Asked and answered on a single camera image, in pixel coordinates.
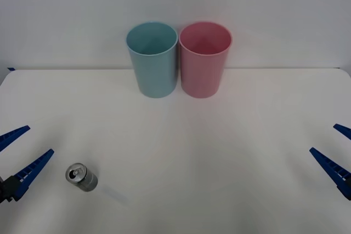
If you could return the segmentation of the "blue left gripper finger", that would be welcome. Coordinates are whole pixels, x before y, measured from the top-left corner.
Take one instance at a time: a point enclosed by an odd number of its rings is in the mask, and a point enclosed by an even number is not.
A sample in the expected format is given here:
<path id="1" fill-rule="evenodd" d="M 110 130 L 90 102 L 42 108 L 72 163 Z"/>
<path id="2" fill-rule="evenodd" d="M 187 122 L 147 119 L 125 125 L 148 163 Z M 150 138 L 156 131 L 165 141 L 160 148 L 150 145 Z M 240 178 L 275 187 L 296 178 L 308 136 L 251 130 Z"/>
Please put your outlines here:
<path id="1" fill-rule="evenodd" d="M 30 130 L 28 125 L 17 128 L 0 136 L 0 151 L 2 152 L 6 147 L 13 143 L 16 139 Z"/>
<path id="2" fill-rule="evenodd" d="M 6 179 L 6 200 L 8 202 L 11 202 L 12 200 L 18 201 L 23 197 L 29 189 L 29 186 L 42 171 L 53 154 L 54 150 L 49 149 L 41 157 L 37 158 L 21 171 Z"/>

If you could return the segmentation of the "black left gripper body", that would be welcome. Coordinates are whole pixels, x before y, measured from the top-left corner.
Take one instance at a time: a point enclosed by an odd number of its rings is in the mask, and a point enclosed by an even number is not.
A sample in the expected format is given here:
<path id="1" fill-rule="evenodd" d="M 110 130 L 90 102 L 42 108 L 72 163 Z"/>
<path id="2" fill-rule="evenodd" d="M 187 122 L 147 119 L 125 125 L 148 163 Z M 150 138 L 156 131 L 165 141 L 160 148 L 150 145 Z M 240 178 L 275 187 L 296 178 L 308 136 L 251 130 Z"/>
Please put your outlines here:
<path id="1" fill-rule="evenodd" d="M 13 194 L 13 179 L 12 176 L 7 178 L 6 180 L 3 180 L 1 178 L 1 183 L 0 183 L 0 197 L 1 197 L 1 203 L 3 201 L 12 201 L 12 194 Z"/>

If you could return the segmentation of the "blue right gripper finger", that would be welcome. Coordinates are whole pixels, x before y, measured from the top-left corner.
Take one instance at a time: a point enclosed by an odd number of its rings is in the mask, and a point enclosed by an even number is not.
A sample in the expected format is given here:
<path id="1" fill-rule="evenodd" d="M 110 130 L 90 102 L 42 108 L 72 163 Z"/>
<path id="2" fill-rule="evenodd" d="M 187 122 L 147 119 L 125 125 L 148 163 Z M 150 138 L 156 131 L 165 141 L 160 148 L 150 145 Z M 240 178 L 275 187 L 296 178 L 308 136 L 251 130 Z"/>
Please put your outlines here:
<path id="1" fill-rule="evenodd" d="M 336 184 L 337 188 L 343 194 L 343 196 L 347 200 L 350 200 L 350 172 L 323 155 L 314 147 L 312 147 L 309 152 L 313 155 L 322 169 Z"/>
<path id="2" fill-rule="evenodd" d="M 345 137 L 347 137 L 349 140 L 351 140 L 351 129 L 348 127 L 345 127 L 343 125 L 340 124 L 335 124 L 333 126 L 334 129 L 336 129 L 338 132 L 340 132 L 341 134 L 343 134 Z"/>

